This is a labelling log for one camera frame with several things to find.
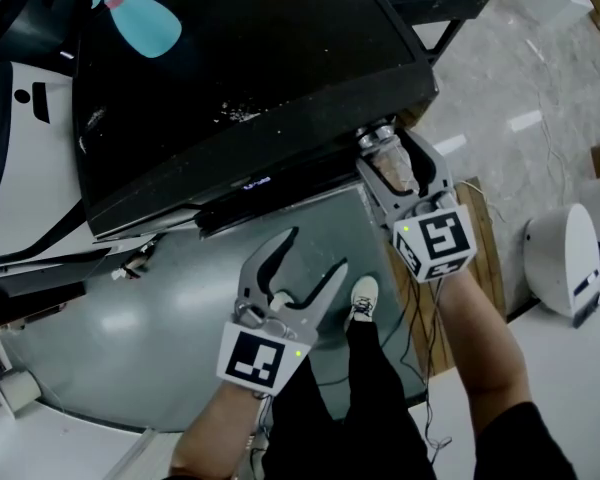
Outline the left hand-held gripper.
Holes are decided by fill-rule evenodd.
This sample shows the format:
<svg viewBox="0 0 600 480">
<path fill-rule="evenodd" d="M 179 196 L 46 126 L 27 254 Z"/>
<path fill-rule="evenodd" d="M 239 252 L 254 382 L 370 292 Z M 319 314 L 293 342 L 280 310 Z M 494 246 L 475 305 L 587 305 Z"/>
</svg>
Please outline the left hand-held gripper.
<svg viewBox="0 0 600 480">
<path fill-rule="evenodd" d="M 291 227 L 263 243 L 243 264 L 234 314 L 225 323 L 216 374 L 253 392 L 276 396 L 309 356 L 317 327 L 348 273 L 342 258 L 308 298 L 273 311 L 270 282 L 299 233 Z"/>
</svg>

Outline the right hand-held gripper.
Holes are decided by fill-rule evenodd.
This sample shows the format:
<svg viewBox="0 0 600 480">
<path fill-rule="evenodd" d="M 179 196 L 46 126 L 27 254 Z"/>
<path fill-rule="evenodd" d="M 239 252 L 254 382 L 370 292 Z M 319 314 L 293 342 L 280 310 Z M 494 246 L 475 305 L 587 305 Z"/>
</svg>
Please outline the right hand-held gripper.
<svg viewBox="0 0 600 480">
<path fill-rule="evenodd" d="M 420 197 L 452 188 L 450 170 L 441 153 L 409 130 L 400 129 L 399 139 L 410 158 Z M 477 253 L 477 244 L 468 207 L 459 204 L 453 193 L 444 192 L 416 205 L 413 190 L 395 189 L 370 161 L 358 158 L 356 167 L 381 209 L 384 223 L 394 224 L 392 245 L 418 283 L 433 282 L 467 268 Z"/>
</svg>

